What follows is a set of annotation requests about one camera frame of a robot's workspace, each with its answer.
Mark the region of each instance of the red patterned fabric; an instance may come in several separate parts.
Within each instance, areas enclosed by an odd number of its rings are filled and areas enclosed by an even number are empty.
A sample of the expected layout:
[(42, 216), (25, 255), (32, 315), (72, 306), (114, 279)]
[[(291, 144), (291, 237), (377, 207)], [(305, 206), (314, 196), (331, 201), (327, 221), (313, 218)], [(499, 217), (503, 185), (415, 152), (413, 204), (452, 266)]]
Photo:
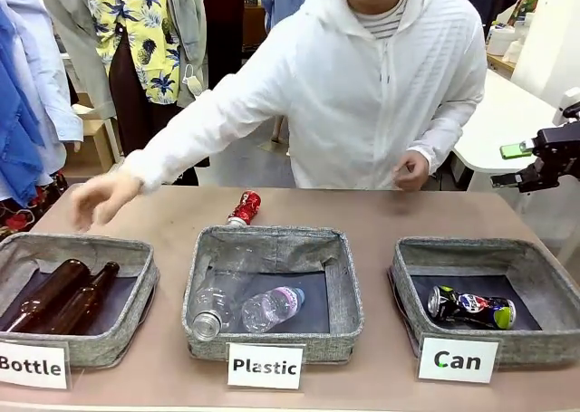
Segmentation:
[(36, 198), (27, 207), (21, 207), (13, 199), (0, 201), (0, 241), (9, 235), (30, 231), (69, 187), (61, 172), (52, 177), (52, 184), (36, 188)]

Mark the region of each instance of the floral shirt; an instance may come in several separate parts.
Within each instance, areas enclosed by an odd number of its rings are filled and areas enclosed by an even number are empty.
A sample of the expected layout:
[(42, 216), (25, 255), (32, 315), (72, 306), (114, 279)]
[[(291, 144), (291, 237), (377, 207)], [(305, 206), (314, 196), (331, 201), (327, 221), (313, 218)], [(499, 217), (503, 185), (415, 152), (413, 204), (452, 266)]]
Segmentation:
[(87, 1), (99, 37), (97, 53), (107, 74), (125, 28), (147, 99), (158, 104), (174, 103), (179, 92), (179, 37), (169, 15), (168, 0)]

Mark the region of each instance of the water bottle label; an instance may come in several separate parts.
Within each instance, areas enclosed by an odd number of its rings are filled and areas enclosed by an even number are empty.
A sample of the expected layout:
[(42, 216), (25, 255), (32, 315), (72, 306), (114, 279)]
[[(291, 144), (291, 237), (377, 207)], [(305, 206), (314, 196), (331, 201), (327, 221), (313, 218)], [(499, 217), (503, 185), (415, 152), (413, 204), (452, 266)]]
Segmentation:
[(277, 292), (281, 292), (288, 300), (288, 306), (290, 308), (288, 311), (287, 319), (289, 319), (290, 317), (294, 317), (298, 312), (298, 310), (300, 310), (301, 302), (298, 293), (293, 288), (290, 287), (278, 287), (275, 288), (275, 290)]

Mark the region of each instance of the green component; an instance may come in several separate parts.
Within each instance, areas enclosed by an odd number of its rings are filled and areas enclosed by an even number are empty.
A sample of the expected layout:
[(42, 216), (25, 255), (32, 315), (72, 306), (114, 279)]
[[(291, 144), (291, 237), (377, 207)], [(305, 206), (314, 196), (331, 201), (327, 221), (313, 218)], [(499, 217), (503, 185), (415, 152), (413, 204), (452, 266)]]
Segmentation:
[(504, 160), (510, 160), (512, 158), (522, 158), (522, 157), (530, 157), (532, 155), (532, 151), (522, 151), (520, 143), (514, 143), (513, 145), (504, 145), (499, 149), (501, 153), (501, 157)]
[(511, 328), (511, 320), (512, 320), (511, 308), (505, 307), (495, 311), (493, 314), (493, 318), (500, 329)]

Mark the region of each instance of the robotic arm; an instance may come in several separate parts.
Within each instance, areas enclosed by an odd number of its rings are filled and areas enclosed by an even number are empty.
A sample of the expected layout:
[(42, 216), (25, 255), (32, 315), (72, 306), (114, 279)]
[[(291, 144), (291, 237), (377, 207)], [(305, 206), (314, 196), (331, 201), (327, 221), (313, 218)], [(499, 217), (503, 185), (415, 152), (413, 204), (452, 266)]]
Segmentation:
[(580, 179), (580, 89), (569, 91), (563, 104), (554, 120), (558, 127), (541, 129), (536, 138), (520, 144), (522, 152), (537, 156), (536, 161), (516, 173), (492, 177), (493, 187), (517, 187), (526, 193), (558, 187), (564, 175)]

